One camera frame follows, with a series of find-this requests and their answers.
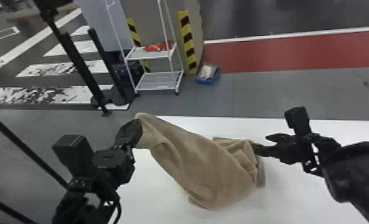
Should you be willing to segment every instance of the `crosswalk marking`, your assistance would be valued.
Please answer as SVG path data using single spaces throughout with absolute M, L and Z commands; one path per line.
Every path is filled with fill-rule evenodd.
M 72 36 L 80 36 L 88 34 L 89 26 L 82 26 L 72 33 Z
M 97 52 L 97 47 L 93 43 L 93 41 L 77 41 L 74 42 L 77 50 L 80 54 Z M 55 47 L 53 47 L 50 51 L 48 51 L 44 57 L 47 56 L 56 56 L 56 55 L 66 55 L 66 51 L 63 49 L 62 45 L 59 43 Z
M 101 89 L 110 89 L 112 85 L 100 85 Z M 24 105 L 85 105 L 91 102 L 91 91 L 87 86 L 69 87 L 2 87 L 0 104 Z M 108 105 L 110 110 L 127 110 L 130 104 L 123 106 Z
M 92 74 L 108 73 L 103 60 L 86 61 L 89 71 Z M 21 71 L 16 77 L 38 77 L 38 76 L 62 76 L 76 71 L 76 67 L 71 62 L 52 64 L 32 64 Z

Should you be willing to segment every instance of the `red wall stripe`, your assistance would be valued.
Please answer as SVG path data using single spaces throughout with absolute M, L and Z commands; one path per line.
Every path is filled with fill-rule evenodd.
M 208 44 L 202 60 L 224 73 L 369 67 L 369 32 Z

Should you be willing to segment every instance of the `black pole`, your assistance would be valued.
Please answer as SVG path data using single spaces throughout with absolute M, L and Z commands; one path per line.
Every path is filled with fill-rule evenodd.
M 0 132 L 4 134 L 14 145 L 29 156 L 39 167 L 44 169 L 63 188 L 67 189 L 67 182 L 49 165 L 47 165 L 37 154 L 35 154 L 20 138 L 18 138 L 6 125 L 0 121 Z
M 112 67 L 112 62 L 109 58 L 109 56 L 106 54 L 104 47 L 102 46 L 100 39 L 98 37 L 97 32 L 94 28 L 90 28 L 88 30 L 88 35 L 91 37 L 92 41 L 94 42 L 95 46 L 97 47 L 98 52 L 100 53 L 100 56 L 102 60 L 104 61 L 106 68 L 109 71 L 110 77 L 113 80 L 114 85 L 116 86 L 117 90 L 119 91 L 120 95 L 128 101 L 128 96 L 125 92 L 125 89 L 122 84 L 122 80 L 116 75 L 115 70 Z
M 108 111 L 108 109 L 105 107 L 105 104 L 108 103 L 108 100 L 106 100 L 105 95 L 102 93 L 97 81 L 92 76 L 68 33 L 61 35 L 61 44 L 62 46 L 65 45 L 63 48 L 66 50 L 67 55 L 70 57 L 77 71 L 80 73 L 81 78 L 92 92 L 95 100 L 98 103 L 98 106 L 102 108 L 104 116 L 108 116 L 111 113 L 111 111 Z
M 4 203 L 0 202 L 0 210 L 4 213 L 8 214 L 9 216 L 21 221 L 22 223 L 28 224 L 28 223 L 36 223 L 33 220 L 29 219 L 25 215 L 21 214 L 20 212 L 12 209 L 11 207 L 8 207 Z
M 70 60 L 75 65 L 77 71 L 79 72 L 81 78 L 84 80 L 85 84 L 88 86 L 92 95 L 94 96 L 97 106 L 101 107 L 104 112 L 103 116 L 107 117 L 111 114 L 112 111 L 106 109 L 105 104 L 108 103 L 109 99 L 106 100 L 104 94 L 102 93 L 100 87 L 97 84 L 97 81 L 92 77 L 91 72 L 89 71 L 87 65 L 84 62 L 84 59 L 81 57 L 79 51 L 74 45 L 70 35 L 68 33 L 61 34 L 58 27 L 55 24 L 54 16 L 58 13 L 56 8 L 51 6 L 49 2 L 34 0 L 37 7 L 40 9 L 42 19 L 48 23 L 51 30 L 54 32 L 56 38 L 59 43 L 62 45 L 63 49 L 66 51 Z

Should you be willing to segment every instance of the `yellow black striped pillar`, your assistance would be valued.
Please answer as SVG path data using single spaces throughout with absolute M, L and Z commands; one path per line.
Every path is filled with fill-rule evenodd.
M 196 74 L 198 66 L 188 10 L 179 11 L 179 23 L 181 25 L 181 36 L 183 37 L 184 52 L 187 57 L 189 74 Z
M 127 23 L 129 24 L 129 29 L 131 31 L 131 37 L 133 38 L 135 46 L 141 46 L 141 39 L 139 38 L 138 30 L 135 25 L 134 19 L 128 18 Z M 150 65 L 147 60 L 141 60 L 140 63 L 147 72 L 151 72 Z

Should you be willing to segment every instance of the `black stand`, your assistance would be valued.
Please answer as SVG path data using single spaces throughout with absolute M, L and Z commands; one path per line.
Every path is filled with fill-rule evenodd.
M 114 105 L 126 105 L 131 103 L 135 98 L 134 90 L 132 88 L 125 88 L 123 86 L 123 82 L 113 69 L 111 59 L 109 55 L 107 55 L 107 53 L 105 52 L 105 49 L 102 46 L 95 29 L 90 28 L 88 30 L 88 35 L 91 37 L 92 41 L 97 47 L 97 50 L 100 53 L 100 56 L 104 61 L 109 71 L 110 77 L 112 78 L 112 81 L 114 83 L 112 89 L 103 90 L 104 95 L 111 95 L 110 102 Z
M 58 27 L 55 25 L 54 16 L 58 14 L 56 6 L 53 5 L 54 3 L 52 3 L 52 1 L 34 0 L 34 2 L 41 12 L 40 13 L 41 18 L 46 23 L 48 23 L 49 27 L 54 32 L 56 38 L 61 43 L 67 55 L 77 68 L 85 84 L 88 86 L 89 90 L 94 96 L 93 98 L 95 100 L 91 100 L 91 104 L 96 108 L 101 107 L 102 111 L 104 112 L 103 117 L 109 116 L 112 113 L 112 111 L 106 109 L 105 104 L 107 104 L 110 101 L 111 96 L 106 97 L 102 93 L 94 77 L 92 77 L 92 74 L 89 71 L 87 65 L 85 64 L 83 58 L 81 57 L 75 45 L 73 44 L 70 35 L 68 33 L 61 34 Z
M 67 182 L 49 165 L 46 164 L 33 150 L 31 150 L 20 138 L 18 138 L 13 132 L 6 127 L 0 121 L 0 132 L 7 137 L 14 145 L 16 145 L 22 152 L 25 153 L 28 157 L 30 157 L 39 167 L 41 167 L 47 174 L 53 177 L 63 188 L 67 189 Z M 23 223 L 35 223 L 30 220 L 26 216 L 21 213 L 15 211 L 14 209 L 6 206 L 5 204 L 0 202 L 0 210 L 9 216 L 23 222 Z
M 21 221 L 22 223 L 36 223 L 26 217 L 25 215 L 19 213 L 18 211 L 12 209 L 11 207 L 8 207 L 4 203 L 0 202 L 0 211 L 3 211 L 4 213 L 10 215 L 11 217 Z

